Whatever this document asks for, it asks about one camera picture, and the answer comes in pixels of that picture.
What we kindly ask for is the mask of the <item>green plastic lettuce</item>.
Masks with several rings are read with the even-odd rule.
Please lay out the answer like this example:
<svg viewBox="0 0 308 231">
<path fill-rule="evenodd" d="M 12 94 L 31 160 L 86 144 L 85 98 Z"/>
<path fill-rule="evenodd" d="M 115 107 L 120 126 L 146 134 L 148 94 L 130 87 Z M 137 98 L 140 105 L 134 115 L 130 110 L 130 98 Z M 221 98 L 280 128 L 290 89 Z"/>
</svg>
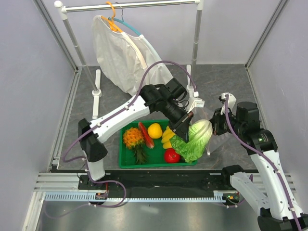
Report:
<svg viewBox="0 0 308 231">
<path fill-rule="evenodd" d="M 191 163 L 203 155 L 212 133 L 213 129 L 211 122 L 201 119 L 189 127 L 188 142 L 174 135 L 170 139 L 170 143 L 175 152 L 183 157 L 185 162 Z"/>
</svg>

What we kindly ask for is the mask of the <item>clear dotted zip top bag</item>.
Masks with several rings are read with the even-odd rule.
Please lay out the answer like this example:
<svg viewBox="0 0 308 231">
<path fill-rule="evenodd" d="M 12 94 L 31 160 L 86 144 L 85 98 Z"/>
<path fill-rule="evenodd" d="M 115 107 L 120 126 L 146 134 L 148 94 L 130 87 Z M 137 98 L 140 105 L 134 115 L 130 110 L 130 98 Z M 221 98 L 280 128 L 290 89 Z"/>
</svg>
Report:
<svg viewBox="0 0 308 231">
<path fill-rule="evenodd" d="M 203 108 L 194 108 L 193 109 L 194 117 L 192 119 L 192 123 L 206 119 L 210 120 L 214 114 L 213 110 L 208 109 L 207 107 Z M 204 154 L 210 156 L 215 150 L 220 148 L 224 143 L 226 143 L 230 139 L 231 135 L 229 133 L 225 133 L 219 136 L 212 135 L 209 143 L 205 146 Z"/>
</svg>

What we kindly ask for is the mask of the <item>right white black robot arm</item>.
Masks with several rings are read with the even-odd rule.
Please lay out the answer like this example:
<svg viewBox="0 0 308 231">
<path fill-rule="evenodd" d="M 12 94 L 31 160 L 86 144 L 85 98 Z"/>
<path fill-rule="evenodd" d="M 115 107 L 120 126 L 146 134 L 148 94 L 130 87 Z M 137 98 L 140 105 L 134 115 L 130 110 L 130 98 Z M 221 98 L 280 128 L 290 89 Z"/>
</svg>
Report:
<svg viewBox="0 0 308 231">
<path fill-rule="evenodd" d="M 308 216 L 297 203 L 281 166 L 273 134 L 261 128 L 255 103 L 240 102 L 229 93 L 220 99 L 210 122 L 214 135 L 231 133 L 246 149 L 263 182 L 262 192 L 239 165 L 224 167 L 221 186 L 234 188 L 257 215 L 262 231 L 305 231 Z"/>
</svg>

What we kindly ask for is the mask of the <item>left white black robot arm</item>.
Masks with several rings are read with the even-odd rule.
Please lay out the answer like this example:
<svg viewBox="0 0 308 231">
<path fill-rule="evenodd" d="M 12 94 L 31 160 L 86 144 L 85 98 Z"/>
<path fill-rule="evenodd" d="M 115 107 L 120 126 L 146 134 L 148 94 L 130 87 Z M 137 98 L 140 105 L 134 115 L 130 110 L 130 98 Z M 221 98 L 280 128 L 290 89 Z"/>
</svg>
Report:
<svg viewBox="0 0 308 231">
<path fill-rule="evenodd" d="M 136 119 L 161 112 L 169 120 L 169 128 L 184 142 L 188 142 L 193 112 L 179 106 L 177 101 L 180 96 L 186 95 L 186 89 L 173 78 L 167 84 L 143 86 L 125 104 L 98 119 L 90 122 L 80 120 L 78 136 L 90 174 L 89 184 L 95 189 L 104 187 L 106 178 L 103 159 L 108 153 L 104 142 Z"/>
</svg>

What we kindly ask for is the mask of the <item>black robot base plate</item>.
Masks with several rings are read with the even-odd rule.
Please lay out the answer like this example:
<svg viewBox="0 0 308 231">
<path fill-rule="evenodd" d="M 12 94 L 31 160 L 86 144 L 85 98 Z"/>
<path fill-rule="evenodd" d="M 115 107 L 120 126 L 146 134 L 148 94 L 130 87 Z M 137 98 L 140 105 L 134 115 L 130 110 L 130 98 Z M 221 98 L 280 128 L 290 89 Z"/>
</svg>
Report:
<svg viewBox="0 0 308 231">
<path fill-rule="evenodd" d="M 214 191 L 233 191 L 222 170 L 108 170 L 101 179 L 107 184 L 93 183 L 87 175 L 81 175 L 79 190 L 105 190 L 110 198 L 197 198 L 212 197 Z"/>
</svg>

